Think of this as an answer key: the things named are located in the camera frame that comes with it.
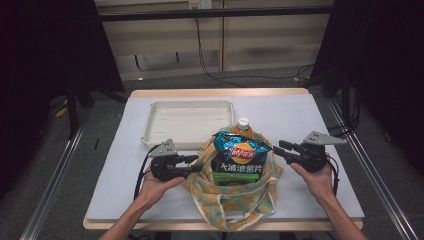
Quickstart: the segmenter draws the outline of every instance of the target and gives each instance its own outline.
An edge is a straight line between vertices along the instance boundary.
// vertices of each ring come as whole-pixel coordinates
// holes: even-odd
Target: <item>table edge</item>
[[[130,97],[219,97],[309,94],[305,88],[214,88],[134,90]]]
[[[363,228],[362,219],[352,219],[353,223],[359,228]],[[92,222],[84,218],[84,228],[88,230],[107,230],[112,227],[114,222]],[[207,222],[138,222],[133,229],[143,229],[145,231],[220,231]],[[246,228],[244,231],[333,231],[329,221],[272,221],[257,222]]]

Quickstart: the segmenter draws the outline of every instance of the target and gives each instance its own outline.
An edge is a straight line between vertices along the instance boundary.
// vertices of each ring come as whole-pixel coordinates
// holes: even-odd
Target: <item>black cable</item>
[[[312,237],[312,233],[309,232],[309,237],[302,238],[302,240],[315,240],[315,238]]]
[[[222,82],[222,83],[231,84],[231,85],[234,85],[234,86],[237,86],[237,87],[241,87],[241,88],[246,88],[245,86],[242,86],[242,85],[239,85],[239,84],[236,84],[236,83],[232,83],[232,82],[227,82],[227,81],[224,81],[224,80],[225,79],[231,79],[231,78],[266,78],[266,79],[279,79],[279,80],[290,79],[290,78],[297,77],[300,74],[306,72],[310,68],[310,66],[313,66],[314,65],[314,64],[304,65],[304,66],[300,67],[300,69],[308,66],[305,70],[300,71],[300,69],[299,69],[296,75],[286,76],[286,77],[271,77],[271,76],[263,76],[263,75],[245,75],[245,76],[243,76],[243,75],[235,75],[235,76],[227,76],[227,77],[215,77],[212,74],[210,74],[209,71],[206,68],[205,61],[204,61],[204,58],[203,58],[202,43],[201,43],[201,40],[200,40],[199,19],[198,18],[195,18],[195,21],[196,21],[196,29],[197,29],[197,42],[198,42],[198,46],[199,46],[199,60],[200,60],[200,65],[202,67],[203,72],[206,74],[206,76],[208,76],[208,77],[210,77],[210,78],[212,78],[212,79],[214,79],[216,81],[219,81],[219,82]]]
[[[314,63],[312,63],[312,64],[307,64],[307,65],[304,65],[304,66],[301,66],[298,70],[297,70],[297,79],[298,79],[298,81],[299,81],[299,84],[298,84],[298,86],[297,87],[300,87],[301,85],[302,85],[302,81],[301,81],[301,79],[300,79],[300,74],[302,74],[302,73],[304,73],[304,72],[306,72],[306,71],[308,71],[309,70],[309,68],[310,67],[312,67],[314,65]]]
[[[141,180],[143,179],[144,175],[145,175],[146,173],[148,173],[148,172],[149,172],[149,171],[144,172],[144,168],[145,168],[145,166],[146,166],[147,159],[149,158],[149,154],[150,154],[153,150],[155,150],[157,147],[159,147],[159,145],[160,145],[160,144],[153,146],[153,147],[149,150],[149,152],[147,152],[146,157],[144,158],[143,165],[141,166],[140,172],[138,173],[138,178],[137,178],[137,183],[136,183],[136,185],[135,185],[135,190],[134,190],[134,199],[133,199],[133,200],[135,200],[135,199],[137,198],[138,194],[140,193]]]
[[[336,164],[336,167],[334,167],[334,165],[331,163],[331,161],[330,160],[327,160],[328,163],[331,166],[331,169],[333,170],[333,173],[334,173],[333,192],[334,192],[334,195],[337,196],[337,189],[339,187],[339,181],[340,181],[340,179],[339,179],[339,164],[337,163],[337,161],[333,157],[329,156],[329,158],[331,160],[333,160],[333,162]]]
[[[340,137],[345,134],[351,133],[359,125],[360,113],[361,113],[361,100],[360,100],[358,92],[355,90],[355,101],[353,105],[353,112],[350,116],[349,122],[343,123],[337,126],[333,126],[333,127],[328,127],[327,129],[335,130],[339,128],[345,128],[345,129],[342,129],[342,132],[332,135],[333,137]]]

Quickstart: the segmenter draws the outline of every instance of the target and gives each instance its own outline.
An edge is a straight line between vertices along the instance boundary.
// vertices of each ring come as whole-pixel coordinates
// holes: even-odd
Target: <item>plastic tray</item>
[[[178,150],[198,150],[232,124],[233,106],[225,100],[160,101],[151,104],[142,141],[151,148],[171,138]]]

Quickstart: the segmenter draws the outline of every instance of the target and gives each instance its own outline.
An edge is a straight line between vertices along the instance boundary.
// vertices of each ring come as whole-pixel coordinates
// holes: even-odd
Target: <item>cabinet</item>
[[[212,0],[213,9],[328,6],[332,0]],[[187,10],[188,1],[96,0],[99,13]],[[313,63],[328,14],[201,18],[203,51],[215,51],[221,71]],[[198,51],[194,19],[103,23],[115,56]]]

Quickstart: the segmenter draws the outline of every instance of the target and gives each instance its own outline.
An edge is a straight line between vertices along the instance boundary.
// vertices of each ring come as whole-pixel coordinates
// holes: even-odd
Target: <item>white table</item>
[[[157,101],[228,100],[234,119],[247,117],[252,128],[273,144],[278,140],[301,143],[311,132],[328,134],[316,103],[305,89],[181,89],[139,90],[129,98],[115,139],[97,182],[84,218],[87,229],[108,229],[130,205],[143,159],[149,150],[141,141],[150,104]],[[337,197],[355,224],[362,228],[363,211],[334,146],[326,151],[338,162],[340,183]],[[179,151],[189,155],[196,152]],[[283,158],[284,167],[277,185],[277,209],[247,231],[331,230],[325,212],[316,203],[306,184]],[[210,231],[195,203],[182,186],[170,189],[136,224],[151,231]]]

